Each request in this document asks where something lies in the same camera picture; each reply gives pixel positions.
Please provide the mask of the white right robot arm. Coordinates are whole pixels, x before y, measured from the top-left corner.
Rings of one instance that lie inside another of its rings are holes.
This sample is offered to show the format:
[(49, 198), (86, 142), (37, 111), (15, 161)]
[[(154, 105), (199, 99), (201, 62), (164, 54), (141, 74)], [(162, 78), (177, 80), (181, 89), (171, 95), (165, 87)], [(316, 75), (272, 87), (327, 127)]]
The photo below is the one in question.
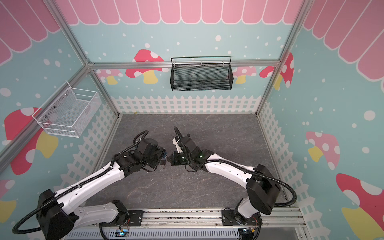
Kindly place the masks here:
[(246, 189), (248, 196), (233, 210), (239, 224), (270, 215), (281, 192), (271, 172), (263, 165), (249, 167), (222, 158), (210, 150), (201, 150), (189, 136), (173, 138), (176, 151), (168, 161), (172, 166), (189, 166), (192, 171), (205, 171), (225, 177)]

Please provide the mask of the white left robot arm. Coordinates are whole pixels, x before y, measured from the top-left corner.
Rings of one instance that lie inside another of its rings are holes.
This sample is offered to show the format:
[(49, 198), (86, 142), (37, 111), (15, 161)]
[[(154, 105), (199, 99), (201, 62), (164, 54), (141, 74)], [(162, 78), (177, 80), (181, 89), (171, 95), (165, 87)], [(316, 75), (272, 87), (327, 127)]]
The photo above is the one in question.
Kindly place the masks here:
[(119, 200), (98, 206), (83, 207), (81, 204), (101, 190), (146, 167), (157, 168), (165, 155), (158, 142), (145, 138), (124, 152), (115, 154), (110, 163), (99, 171), (57, 192), (47, 190), (39, 197), (38, 206), (47, 207), (37, 212), (37, 220), (47, 240), (59, 240), (75, 228), (111, 223), (123, 226), (131, 219), (124, 204)]

